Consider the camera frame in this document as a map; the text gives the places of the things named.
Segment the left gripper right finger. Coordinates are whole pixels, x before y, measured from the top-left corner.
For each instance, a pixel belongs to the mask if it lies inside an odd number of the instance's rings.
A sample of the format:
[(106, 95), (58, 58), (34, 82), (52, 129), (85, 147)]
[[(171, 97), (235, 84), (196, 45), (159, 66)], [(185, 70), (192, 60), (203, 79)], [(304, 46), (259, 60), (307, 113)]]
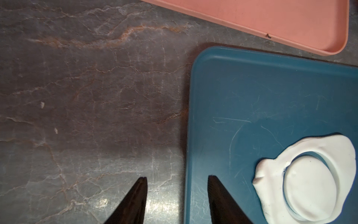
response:
[(212, 224), (252, 224), (215, 175), (208, 176), (208, 201)]

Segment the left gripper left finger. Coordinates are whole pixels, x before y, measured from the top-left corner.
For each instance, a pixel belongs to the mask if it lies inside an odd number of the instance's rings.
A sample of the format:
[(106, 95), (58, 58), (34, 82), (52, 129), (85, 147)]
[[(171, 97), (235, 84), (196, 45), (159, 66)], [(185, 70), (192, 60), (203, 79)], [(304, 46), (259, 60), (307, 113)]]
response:
[(143, 224), (148, 192), (146, 177), (140, 177), (105, 224)]

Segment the white dough piece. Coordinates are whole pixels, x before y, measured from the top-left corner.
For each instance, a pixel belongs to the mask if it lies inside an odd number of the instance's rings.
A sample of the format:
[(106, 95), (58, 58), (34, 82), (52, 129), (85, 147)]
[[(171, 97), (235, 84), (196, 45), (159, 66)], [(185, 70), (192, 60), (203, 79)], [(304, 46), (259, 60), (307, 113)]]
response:
[(327, 223), (341, 213), (356, 175), (356, 151), (346, 136), (308, 137), (287, 147), (275, 159), (261, 160), (255, 170), (253, 186), (260, 199), (266, 221), (270, 224), (311, 224), (295, 219), (288, 210), (283, 193), (286, 169), (298, 157), (311, 155), (331, 171), (337, 186), (337, 202)]

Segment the teal tray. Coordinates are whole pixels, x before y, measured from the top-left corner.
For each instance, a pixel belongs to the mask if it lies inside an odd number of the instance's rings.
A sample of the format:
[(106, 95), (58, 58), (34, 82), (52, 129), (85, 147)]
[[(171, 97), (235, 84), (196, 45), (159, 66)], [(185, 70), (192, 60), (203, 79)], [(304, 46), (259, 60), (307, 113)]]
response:
[(184, 223), (211, 223), (208, 176), (217, 176), (255, 224), (257, 163), (309, 136), (358, 145), (358, 69), (277, 54), (211, 47), (190, 81)]

